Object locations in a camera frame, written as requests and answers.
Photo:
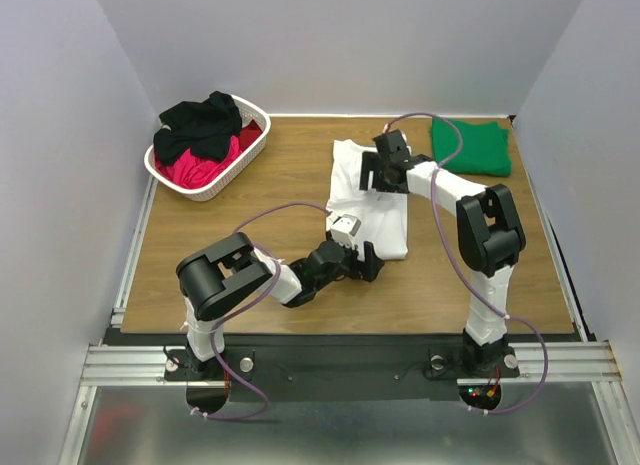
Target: green cloth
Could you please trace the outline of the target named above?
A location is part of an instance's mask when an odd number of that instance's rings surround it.
[[[507,151],[509,131],[500,128],[498,122],[471,124],[459,120],[451,122],[460,130],[464,146],[460,154],[444,168],[453,173],[475,173],[508,177],[511,175],[511,159]],[[434,120],[431,143],[436,162],[450,156],[458,148],[458,138],[446,123]]]

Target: red cloth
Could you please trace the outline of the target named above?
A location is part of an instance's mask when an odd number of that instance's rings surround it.
[[[240,131],[240,150],[244,152],[253,145],[253,142],[255,142],[260,135],[262,135],[260,125],[258,125],[255,120],[251,120],[249,125]]]
[[[155,158],[156,170],[179,187],[193,190],[209,185],[233,161],[240,156],[240,140],[231,137],[229,154],[222,162],[214,162],[206,158],[194,157],[191,149],[187,149],[173,165],[165,167]]]

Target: wooden tabletop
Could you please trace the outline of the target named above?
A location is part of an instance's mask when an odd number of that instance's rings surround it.
[[[504,183],[518,207],[527,247],[511,279],[509,313],[529,318],[543,332],[571,332],[511,126],[507,119],[500,122],[510,131],[512,175],[467,178],[485,185]],[[266,208],[292,200],[326,204],[333,141],[353,139],[371,145],[371,138],[380,133],[384,123],[377,118],[276,118],[264,151],[212,200],[193,202],[158,184],[122,331],[180,331],[185,308],[176,265]],[[400,124],[414,153],[432,155],[430,126],[428,119],[408,119]],[[455,220],[444,211],[442,216],[455,245]],[[292,261],[306,257],[324,240],[324,217],[314,209],[292,207],[265,216],[244,231],[253,241]],[[227,331],[265,333],[457,333],[464,327],[469,300],[469,292],[447,261],[429,202],[411,196],[408,257],[387,262],[375,282],[333,283],[297,309],[267,299],[225,327]],[[525,331],[518,324],[509,324],[509,330]]]

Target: clothing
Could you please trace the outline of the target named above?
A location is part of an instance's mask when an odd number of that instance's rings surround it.
[[[475,173],[508,177],[511,175],[507,137],[508,130],[498,122],[470,124],[451,122],[460,130],[464,146],[460,154],[444,168],[453,173]],[[433,155],[437,162],[447,158],[458,148],[458,138],[446,123],[434,120],[431,128]]]
[[[169,128],[153,137],[153,150],[164,166],[173,165],[185,153],[222,162],[229,155],[232,135],[239,135],[242,117],[233,98],[214,92],[202,103],[181,102],[160,114]]]
[[[333,142],[333,169],[327,209],[338,214],[354,215],[362,222],[356,234],[360,260],[364,260],[365,241],[373,243],[376,255],[381,259],[400,260],[408,252],[407,196],[359,189],[362,152],[375,150],[361,147],[352,140]]]
[[[238,137],[229,140],[229,153],[221,162],[214,162],[206,158],[196,157],[190,149],[185,150],[182,156],[173,165],[164,166],[158,157],[155,157],[156,170],[176,185],[193,190],[209,185],[213,179],[220,175],[233,161],[240,156],[240,141]]]
[[[240,150],[243,152],[249,148],[262,135],[262,129],[255,120],[251,120],[249,125],[244,127],[240,132]]]

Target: white laundry basket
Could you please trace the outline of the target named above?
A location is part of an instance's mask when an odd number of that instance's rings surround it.
[[[189,190],[188,188],[179,187],[175,183],[172,183],[171,181],[160,175],[160,173],[156,170],[155,158],[153,155],[153,145],[151,145],[144,156],[144,165],[145,167],[147,167],[147,170],[149,170],[149,173],[167,187],[175,190],[178,193],[181,193],[191,200],[195,200],[196,202],[205,202],[207,200],[211,200],[218,193],[220,193],[220,191],[224,187],[226,187],[229,182],[231,182],[231,180],[233,180],[236,175],[238,175],[244,167],[249,165],[249,162],[256,158],[256,156],[262,151],[267,143],[267,133],[269,133],[269,129],[271,128],[271,119],[264,110],[255,106],[253,103],[248,102],[247,100],[236,97],[235,95],[231,95],[231,97],[238,106],[238,110],[240,111],[240,115],[242,116],[242,122],[249,123],[251,120],[255,120],[262,129],[262,134],[257,138],[255,142],[253,142],[249,146],[249,148],[242,152],[242,155],[236,158],[234,162],[229,165],[220,175],[218,175],[209,185]]]

